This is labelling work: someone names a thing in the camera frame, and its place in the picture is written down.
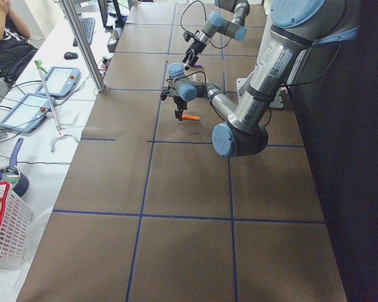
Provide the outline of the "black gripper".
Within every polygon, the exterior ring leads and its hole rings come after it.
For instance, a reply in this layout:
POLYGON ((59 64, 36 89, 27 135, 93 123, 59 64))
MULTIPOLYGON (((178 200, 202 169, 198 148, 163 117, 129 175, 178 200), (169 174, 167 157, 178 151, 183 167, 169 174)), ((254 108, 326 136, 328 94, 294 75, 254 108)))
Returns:
POLYGON ((184 101, 179 96, 173 96, 173 101, 177 106, 177 110, 175 110, 175 118, 179 121, 183 120, 183 110, 187 110, 187 102, 184 101))
POLYGON ((198 54, 202 53, 207 46, 206 43, 203 43, 199 40, 194 40, 190 47, 187 50, 187 53, 184 56, 184 59, 182 60, 183 63, 188 63, 190 67, 194 67, 197 60, 198 60, 198 54))

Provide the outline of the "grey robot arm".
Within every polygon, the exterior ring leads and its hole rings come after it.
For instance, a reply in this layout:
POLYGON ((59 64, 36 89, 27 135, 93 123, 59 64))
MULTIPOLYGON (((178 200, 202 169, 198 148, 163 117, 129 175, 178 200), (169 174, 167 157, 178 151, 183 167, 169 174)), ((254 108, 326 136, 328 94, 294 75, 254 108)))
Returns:
POLYGON ((222 157, 240 157, 261 152, 268 133, 261 119, 282 84, 287 82, 299 54, 326 43, 354 39, 359 28, 360 1, 274 1, 266 23, 267 45, 261 47, 254 71, 239 88, 239 101, 231 101, 212 82, 191 80, 185 71, 193 67, 198 56, 220 33, 237 41, 246 34, 245 20, 250 8, 247 1, 216 1, 215 5, 231 12, 232 20, 212 12, 202 28, 186 31, 191 45, 180 63, 168 67, 168 85, 161 98, 171 97, 177 106, 175 116, 181 119, 189 101, 206 99, 222 123, 212 131, 212 144, 222 157))
POLYGON ((185 70, 190 67, 194 67, 198 55, 201 54, 205 47, 211 43, 211 39, 216 33, 220 33, 231 40, 243 41, 246 34, 245 21, 250 12, 250 6, 248 1, 215 1, 215 5, 233 13, 233 19, 231 21, 223 18, 218 12, 213 11, 205 18, 205 23, 200 30, 192 33, 189 30, 184 29, 183 38, 186 42, 193 39, 192 44, 185 52, 183 63, 185 70))

